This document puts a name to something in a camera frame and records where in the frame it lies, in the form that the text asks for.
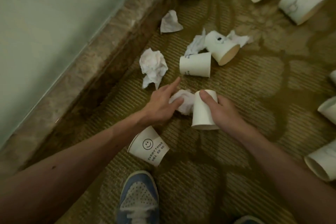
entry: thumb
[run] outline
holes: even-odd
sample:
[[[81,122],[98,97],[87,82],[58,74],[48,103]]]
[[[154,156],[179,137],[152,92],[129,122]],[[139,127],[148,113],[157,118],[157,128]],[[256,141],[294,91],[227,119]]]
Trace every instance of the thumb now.
[[[217,108],[218,103],[205,90],[201,90],[199,92],[199,96],[201,97],[202,101],[210,107],[211,110]]]
[[[177,110],[184,102],[184,99],[182,97],[179,97],[177,99],[175,99],[170,106],[175,110]]]

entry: person's left hand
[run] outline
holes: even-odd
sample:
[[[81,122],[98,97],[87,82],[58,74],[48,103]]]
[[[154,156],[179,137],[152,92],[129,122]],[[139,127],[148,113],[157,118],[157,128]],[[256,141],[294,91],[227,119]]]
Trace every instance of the person's left hand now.
[[[144,112],[147,117],[149,125],[169,120],[173,116],[175,110],[183,104],[183,98],[175,99],[171,104],[169,103],[169,99],[176,91],[180,81],[181,78],[178,77],[173,83],[165,85],[152,93],[150,101],[142,109],[142,112]]]

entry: blue sneaker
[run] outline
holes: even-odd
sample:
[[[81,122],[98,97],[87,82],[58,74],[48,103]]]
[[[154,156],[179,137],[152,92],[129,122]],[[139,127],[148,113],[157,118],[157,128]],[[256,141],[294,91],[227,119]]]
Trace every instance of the blue sneaker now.
[[[159,224],[159,193],[146,171],[131,174],[121,192],[117,224]]]
[[[246,215],[236,220],[233,224],[265,224],[256,217]]]

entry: forearm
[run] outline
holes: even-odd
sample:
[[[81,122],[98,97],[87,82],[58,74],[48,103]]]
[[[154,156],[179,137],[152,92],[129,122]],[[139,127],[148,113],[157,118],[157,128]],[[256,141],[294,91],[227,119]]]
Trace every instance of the forearm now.
[[[57,220],[113,157],[146,128],[145,119],[137,112],[4,181],[0,187],[1,222]]]
[[[255,157],[300,223],[335,222],[334,189],[302,168],[291,156],[250,125],[233,136]]]

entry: marble baseboard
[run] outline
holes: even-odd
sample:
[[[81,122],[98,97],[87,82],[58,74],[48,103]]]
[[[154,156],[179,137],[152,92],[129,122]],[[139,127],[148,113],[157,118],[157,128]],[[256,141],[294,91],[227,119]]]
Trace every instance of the marble baseboard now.
[[[81,53],[0,151],[0,178],[60,148],[126,72],[159,26],[181,0],[128,0]]]

